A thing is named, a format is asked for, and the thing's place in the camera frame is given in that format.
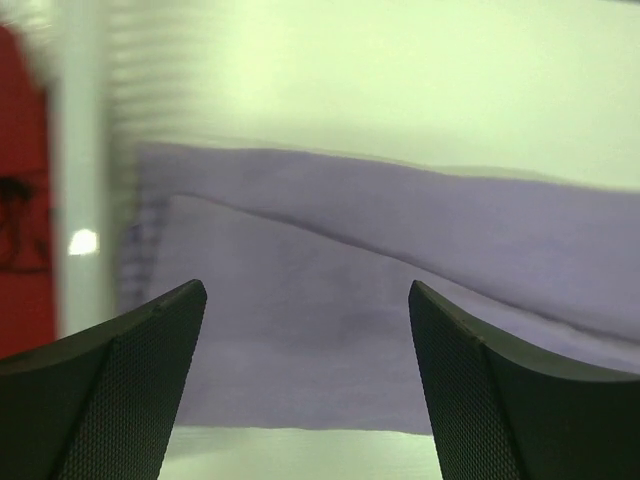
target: red object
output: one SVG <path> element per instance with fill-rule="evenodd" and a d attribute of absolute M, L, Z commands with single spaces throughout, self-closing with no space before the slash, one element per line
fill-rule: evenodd
<path fill-rule="evenodd" d="M 0 358 L 56 338 L 46 112 L 17 38 L 0 26 L 0 182 L 32 191 L 28 201 L 5 198 L 0 205 Z M 19 249 L 8 267 L 14 244 Z"/>

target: white table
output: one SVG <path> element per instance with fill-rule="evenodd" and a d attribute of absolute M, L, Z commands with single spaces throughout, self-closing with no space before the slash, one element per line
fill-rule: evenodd
<path fill-rule="evenodd" d="M 433 437 L 176 427 L 159 480 L 442 480 Z"/>

